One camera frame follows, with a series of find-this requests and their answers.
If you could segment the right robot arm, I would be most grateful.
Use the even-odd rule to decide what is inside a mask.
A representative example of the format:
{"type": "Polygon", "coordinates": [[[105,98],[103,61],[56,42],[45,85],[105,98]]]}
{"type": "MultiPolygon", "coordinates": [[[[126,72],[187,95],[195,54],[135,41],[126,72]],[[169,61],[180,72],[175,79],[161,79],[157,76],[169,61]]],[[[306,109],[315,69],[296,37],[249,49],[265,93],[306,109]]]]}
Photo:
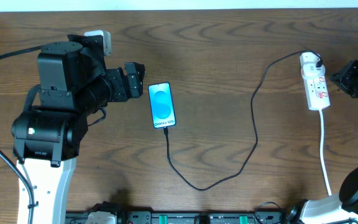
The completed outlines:
{"type": "MultiPolygon", "coordinates": [[[[300,55],[301,76],[304,80],[308,108],[321,113],[330,105],[327,81],[336,84],[351,98],[358,99],[358,60],[350,61],[341,71],[326,78],[319,54],[304,50],[300,55]]],[[[341,185],[337,194],[326,186],[328,196],[320,200],[305,200],[287,212],[285,223],[358,223],[358,167],[341,185]]]]}

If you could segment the blue Galaxy smartphone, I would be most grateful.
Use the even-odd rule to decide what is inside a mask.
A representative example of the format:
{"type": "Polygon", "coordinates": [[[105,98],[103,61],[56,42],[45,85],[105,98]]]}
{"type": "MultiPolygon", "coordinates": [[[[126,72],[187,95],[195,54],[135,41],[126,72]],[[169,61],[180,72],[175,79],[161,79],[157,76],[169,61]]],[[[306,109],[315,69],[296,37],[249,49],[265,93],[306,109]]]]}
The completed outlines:
{"type": "Polygon", "coordinates": [[[152,124],[155,129],[175,126],[177,123],[169,82],[149,85],[152,124]]]}

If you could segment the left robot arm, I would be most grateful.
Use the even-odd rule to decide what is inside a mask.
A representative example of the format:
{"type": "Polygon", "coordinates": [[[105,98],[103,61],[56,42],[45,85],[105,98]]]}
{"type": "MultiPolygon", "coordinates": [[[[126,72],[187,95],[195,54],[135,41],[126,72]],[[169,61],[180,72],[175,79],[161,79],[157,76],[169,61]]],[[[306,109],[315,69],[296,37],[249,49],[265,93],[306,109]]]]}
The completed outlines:
{"type": "Polygon", "coordinates": [[[70,181],[88,116],[110,102],[125,102],[143,92],[145,66],[127,62],[108,69],[108,32],[69,35],[43,45],[37,57],[40,83],[27,94],[23,112],[12,124],[19,186],[19,223],[63,223],[70,181]]]}

